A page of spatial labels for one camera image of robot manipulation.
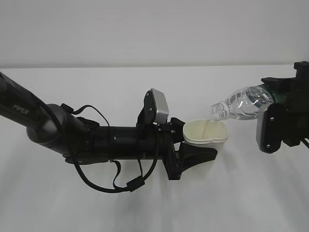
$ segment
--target robotic arm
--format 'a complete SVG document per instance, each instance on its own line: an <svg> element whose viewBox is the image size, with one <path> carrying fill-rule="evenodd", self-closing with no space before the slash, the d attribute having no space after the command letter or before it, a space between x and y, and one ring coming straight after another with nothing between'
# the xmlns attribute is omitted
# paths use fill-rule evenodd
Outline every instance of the robotic arm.
<svg viewBox="0 0 309 232"><path fill-rule="evenodd" d="M259 109L256 140L261 151L276 152L283 141L309 146L309 62L296 62L294 78L264 78L262 82L273 91L286 94L283 103L266 104Z"/></svg>
<svg viewBox="0 0 309 232"><path fill-rule="evenodd" d="M87 107L100 113L91 105L77 111L66 104L46 105L0 73L0 115L25 126L31 141L60 153L67 163L75 166L82 180L96 190L108 193L134 191L144 185L160 159L169 180L179 180L186 169L216 158L215 149L182 143L184 122L174 117L168 122L165 96L155 89L146 93L144 107L134 127L111 127L105 118L108 126L100 126L95 121L74 116ZM175 151L175 143L181 143L178 151ZM123 188L114 182L114 189L96 186L80 167L111 161L117 165L119 174L121 167L117 160L126 159L138 160L139 164L143 159L153 160L153 164L145 175L141 174Z"/></svg>

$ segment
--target clear plastic bottle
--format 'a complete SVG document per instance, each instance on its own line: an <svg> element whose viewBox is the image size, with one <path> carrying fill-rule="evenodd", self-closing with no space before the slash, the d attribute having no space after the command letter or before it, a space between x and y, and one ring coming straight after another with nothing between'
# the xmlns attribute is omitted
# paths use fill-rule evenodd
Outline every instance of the clear plastic bottle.
<svg viewBox="0 0 309 232"><path fill-rule="evenodd" d="M215 121L228 118L256 119L262 105L274 102L276 98L266 86L246 87L235 91L225 101L213 105L211 117Z"/></svg>

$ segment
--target white paper cup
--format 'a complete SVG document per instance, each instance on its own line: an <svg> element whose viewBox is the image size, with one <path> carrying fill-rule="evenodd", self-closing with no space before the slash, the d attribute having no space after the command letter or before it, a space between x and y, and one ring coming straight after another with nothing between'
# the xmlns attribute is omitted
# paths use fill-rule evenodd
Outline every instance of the white paper cup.
<svg viewBox="0 0 309 232"><path fill-rule="evenodd" d="M228 136L228 128L223 122L198 119L187 122L183 126L185 143L192 146L214 148L218 153Z"/></svg>

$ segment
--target white background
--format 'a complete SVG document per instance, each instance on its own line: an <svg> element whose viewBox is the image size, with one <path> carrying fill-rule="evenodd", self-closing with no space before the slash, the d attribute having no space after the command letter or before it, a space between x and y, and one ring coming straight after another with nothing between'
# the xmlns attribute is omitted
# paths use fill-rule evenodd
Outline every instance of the white background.
<svg viewBox="0 0 309 232"><path fill-rule="evenodd" d="M293 64L308 0L1 0L0 68Z"/></svg>
<svg viewBox="0 0 309 232"><path fill-rule="evenodd" d="M267 76L291 77L292 65L15 69L3 73L46 103L92 104L114 126L134 126L147 90L163 91L170 116L209 117L209 107ZM83 116L104 123L93 111ZM269 155L255 141L256 121L227 121L230 138L214 162L168 181L158 162L133 193L105 194L86 186L62 156L27 139L25 128L0 117L0 230L4 232L306 232L309 155L303 146ZM139 174L123 161L118 184ZM147 170L150 162L143 162ZM84 167L110 187L111 163Z"/></svg>

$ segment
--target green bottle label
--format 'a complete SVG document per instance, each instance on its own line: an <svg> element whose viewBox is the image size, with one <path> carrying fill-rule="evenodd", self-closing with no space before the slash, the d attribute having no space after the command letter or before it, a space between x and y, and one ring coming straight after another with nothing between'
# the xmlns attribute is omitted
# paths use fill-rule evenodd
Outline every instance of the green bottle label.
<svg viewBox="0 0 309 232"><path fill-rule="evenodd" d="M268 93L270 93L274 102L276 102L276 103L284 103L285 102L285 99L287 97L287 93L276 93L266 84L259 85L259 87L265 89Z"/></svg>

